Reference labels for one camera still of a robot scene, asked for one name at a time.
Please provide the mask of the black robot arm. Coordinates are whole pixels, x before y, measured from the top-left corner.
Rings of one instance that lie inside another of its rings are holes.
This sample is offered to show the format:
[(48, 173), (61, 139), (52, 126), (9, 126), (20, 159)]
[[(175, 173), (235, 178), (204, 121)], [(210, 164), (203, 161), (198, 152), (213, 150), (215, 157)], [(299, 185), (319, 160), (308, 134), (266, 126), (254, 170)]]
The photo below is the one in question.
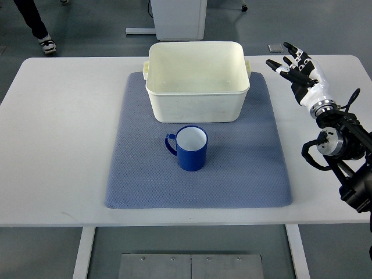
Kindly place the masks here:
[(323, 99), (310, 107), (321, 129), (303, 144), (305, 161), (321, 171), (332, 171), (341, 183), (340, 199), (358, 213), (371, 212), (371, 132), (349, 111), (360, 94), (356, 89), (345, 106)]

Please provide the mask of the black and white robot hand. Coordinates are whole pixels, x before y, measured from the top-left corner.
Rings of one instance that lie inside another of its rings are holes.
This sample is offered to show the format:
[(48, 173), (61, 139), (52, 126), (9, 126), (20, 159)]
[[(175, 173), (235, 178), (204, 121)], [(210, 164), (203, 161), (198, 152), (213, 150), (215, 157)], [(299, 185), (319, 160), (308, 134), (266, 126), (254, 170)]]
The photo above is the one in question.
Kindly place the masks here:
[(283, 58), (284, 64), (271, 59), (266, 60), (274, 72), (291, 83), (291, 90), (297, 103), (309, 111), (312, 118), (337, 108), (329, 94), (329, 83), (319, 64), (305, 51), (285, 42), (284, 46), (293, 60)]

